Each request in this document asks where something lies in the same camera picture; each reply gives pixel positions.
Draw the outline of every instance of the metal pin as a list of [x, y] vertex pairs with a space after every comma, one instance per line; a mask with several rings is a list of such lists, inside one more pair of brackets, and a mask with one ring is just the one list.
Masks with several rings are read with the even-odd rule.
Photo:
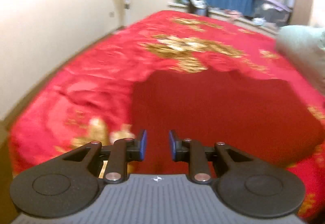
[[117, 181], [121, 179], [121, 175], [116, 172], [111, 172], [105, 175], [105, 178], [109, 181]]
[[199, 182], [206, 182], [210, 180], [211, 176], [205, 173], [199, 173], [194, 176], [194, 179], [199, 181]]

